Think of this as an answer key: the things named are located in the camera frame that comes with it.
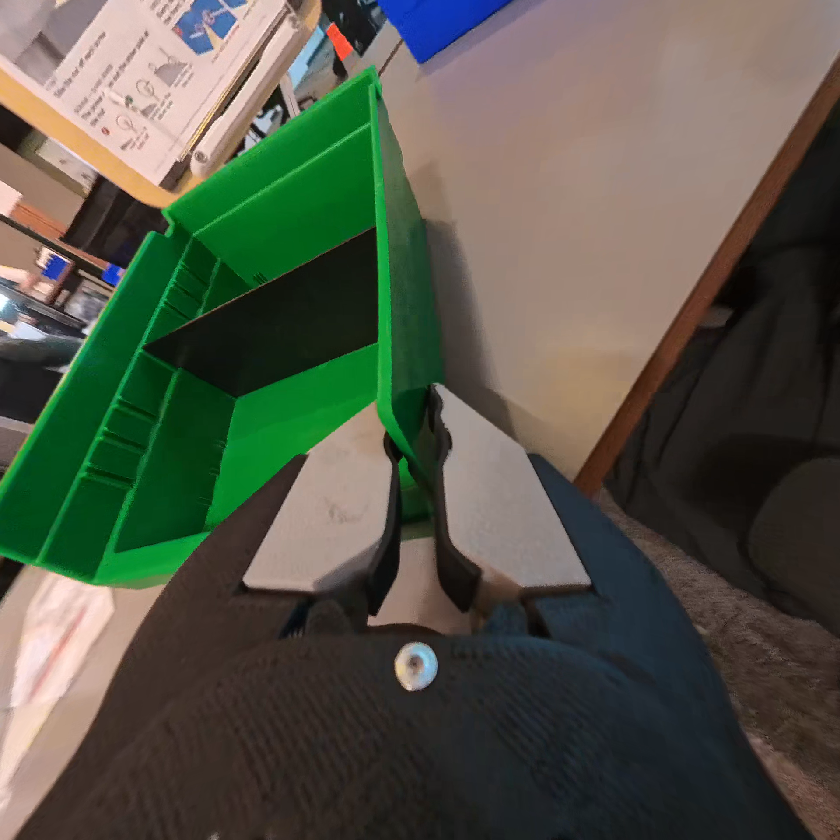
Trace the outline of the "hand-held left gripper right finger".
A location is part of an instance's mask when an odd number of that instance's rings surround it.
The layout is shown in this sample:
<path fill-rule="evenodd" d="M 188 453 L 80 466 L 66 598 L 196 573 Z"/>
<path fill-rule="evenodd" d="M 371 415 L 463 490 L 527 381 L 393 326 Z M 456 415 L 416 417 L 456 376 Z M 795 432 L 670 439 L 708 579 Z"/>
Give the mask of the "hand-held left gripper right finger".
<path fill-rule="evenodd" d="M 592 578 L 526 450 L 442 384 L 428 390 L 437 578 L 462 613 L 588 592 Z"/>

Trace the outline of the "black bin divider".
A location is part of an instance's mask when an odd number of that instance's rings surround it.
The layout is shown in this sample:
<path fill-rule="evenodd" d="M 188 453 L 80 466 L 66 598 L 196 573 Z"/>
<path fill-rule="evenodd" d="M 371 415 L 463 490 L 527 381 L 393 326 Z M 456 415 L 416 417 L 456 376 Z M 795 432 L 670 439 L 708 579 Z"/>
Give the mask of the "black bin divider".
<path fill-rule="evenodd" d="M 220 305 L 143 349 L 232 397 L 378 338 L 376 229 Z"/>

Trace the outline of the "green plastic bin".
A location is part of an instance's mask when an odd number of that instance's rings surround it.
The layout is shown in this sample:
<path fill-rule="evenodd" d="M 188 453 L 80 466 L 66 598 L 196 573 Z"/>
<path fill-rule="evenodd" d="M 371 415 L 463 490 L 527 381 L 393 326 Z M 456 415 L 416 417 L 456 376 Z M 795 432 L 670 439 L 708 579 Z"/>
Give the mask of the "green plastic bin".
<path fill-rule="evenodd" d="M 152 585 L 371 403 L 415 459 L 444 378 L 426 225 L 370 67 L 164 210 L 2 478 L 3 560 Z M 377 341 L 232 397 L 144 351 L 376 229 Z"/>

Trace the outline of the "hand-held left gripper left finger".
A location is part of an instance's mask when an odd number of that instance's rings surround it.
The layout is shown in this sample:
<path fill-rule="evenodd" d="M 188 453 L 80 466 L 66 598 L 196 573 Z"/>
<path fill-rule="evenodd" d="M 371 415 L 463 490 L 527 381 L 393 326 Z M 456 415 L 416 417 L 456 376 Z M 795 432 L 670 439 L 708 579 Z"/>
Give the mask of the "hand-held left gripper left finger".
<path fill-rule="evenodd" d="M 401 458 L 374 403 L 312 447 L 244 586 L 310 597 L 351 589 L 378 614 L 400 564 Z"/>

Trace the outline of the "person's body in black clothes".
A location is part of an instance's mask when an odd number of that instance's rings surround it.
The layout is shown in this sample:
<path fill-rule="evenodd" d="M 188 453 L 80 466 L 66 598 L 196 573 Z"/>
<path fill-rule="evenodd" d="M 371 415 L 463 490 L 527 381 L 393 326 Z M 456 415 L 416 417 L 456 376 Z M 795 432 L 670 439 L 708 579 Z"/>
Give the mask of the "person's body in black clothes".
<path fill-rule="evenodd" d="M 839 459 L 838 106 L 605 486 L 629 517 L 779 608 L 747 537 L 772 488 L 822 457 Z"/>

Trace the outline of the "large blue plastic bin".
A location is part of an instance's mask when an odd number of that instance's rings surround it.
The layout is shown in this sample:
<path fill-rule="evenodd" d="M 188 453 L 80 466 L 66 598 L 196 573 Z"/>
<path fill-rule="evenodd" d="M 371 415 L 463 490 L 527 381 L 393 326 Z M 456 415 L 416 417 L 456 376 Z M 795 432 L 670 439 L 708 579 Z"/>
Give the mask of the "large blue plastic bin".
<path fill-rule="evenodd" d="M 413 58 L 424 64 L 511 1 L 378 1 Z"/>

